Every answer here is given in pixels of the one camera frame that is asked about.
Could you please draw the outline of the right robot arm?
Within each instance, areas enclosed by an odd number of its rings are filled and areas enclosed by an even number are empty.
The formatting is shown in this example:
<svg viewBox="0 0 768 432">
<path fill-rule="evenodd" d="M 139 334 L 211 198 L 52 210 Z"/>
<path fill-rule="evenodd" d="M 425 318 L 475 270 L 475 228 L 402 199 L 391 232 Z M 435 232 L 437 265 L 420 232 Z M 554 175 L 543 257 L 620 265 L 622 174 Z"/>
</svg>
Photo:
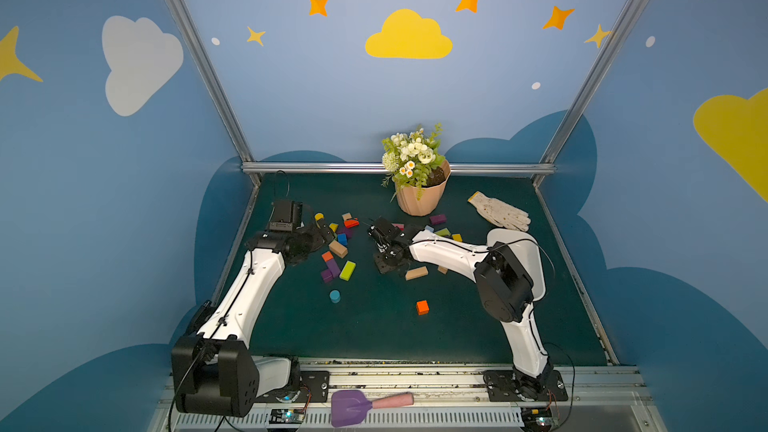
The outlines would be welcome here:
<svg viewBox="0 0 768 432">
<path fill-rule="evenodd" d="M 508 339 L 515 393 L 534 400 L 546 392 L 553 366 L 534 316 L 546 284 L 541 249 L 530 234 L 496 228 L 484 245 L 472 245 L 426 228 L 399 228 L 383 217 L 368 228 L 368 234 L 377 244 L 374 262 L 382 274 L 420 262 L 470 279 L 482 307 L 501 323 Z"/>
</svg>

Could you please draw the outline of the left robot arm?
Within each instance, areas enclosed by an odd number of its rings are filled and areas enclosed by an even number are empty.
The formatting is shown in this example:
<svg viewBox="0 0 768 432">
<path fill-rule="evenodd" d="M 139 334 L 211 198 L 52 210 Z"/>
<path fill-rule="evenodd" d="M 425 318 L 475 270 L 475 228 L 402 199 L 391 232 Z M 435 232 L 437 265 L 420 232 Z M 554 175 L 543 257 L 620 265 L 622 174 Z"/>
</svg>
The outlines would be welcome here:
<svg viewBox="0 0 768 432">
<path fill-rule="evenodd" d="M 305 395 L 298 361 L 255 357 L 255 323 L 266 299 L 290 265 L 331 243 L 324 222 L 303 220 L 305 205 L 281 199 L 265 229 L 246 245 L 243 263 L 218 306 L 205 303 L 171 350 L 174 397 L 180 413 L 244 417 L 261 399 L 290 402 Z"/>
</svg>

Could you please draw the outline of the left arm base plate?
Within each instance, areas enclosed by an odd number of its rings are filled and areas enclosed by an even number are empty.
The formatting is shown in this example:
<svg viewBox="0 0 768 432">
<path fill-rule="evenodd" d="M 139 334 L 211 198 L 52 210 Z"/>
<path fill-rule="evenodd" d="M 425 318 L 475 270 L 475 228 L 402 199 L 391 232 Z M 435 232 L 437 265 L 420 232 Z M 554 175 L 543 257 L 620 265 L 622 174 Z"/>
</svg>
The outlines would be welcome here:
<svg viewBox="0 0 768 432">
<path fill-rule="evenodd" d="M 294 375 L 286 387 L 272 390 L 257 398 L 258 403 L 304 404 L 309 401 L 326 403 L 329 397 L 330 373 L 321 371 L 301 371 Z"/>
</svg>

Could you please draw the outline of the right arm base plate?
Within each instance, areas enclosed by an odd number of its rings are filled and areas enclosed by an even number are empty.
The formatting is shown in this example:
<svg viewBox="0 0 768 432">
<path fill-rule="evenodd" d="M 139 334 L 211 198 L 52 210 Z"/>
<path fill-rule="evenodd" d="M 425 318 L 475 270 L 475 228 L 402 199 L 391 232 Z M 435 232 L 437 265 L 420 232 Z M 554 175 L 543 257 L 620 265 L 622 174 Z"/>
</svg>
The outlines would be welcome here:
<svg viewBox="0 0 768 432">
<path fill-rule="evenodd" d="M 516 370 L 486 370 L 482 378 L 491 402 L 561 402 L 569 399 L 565 382 L 556 370 L 536 378 Z"/>
</svg>

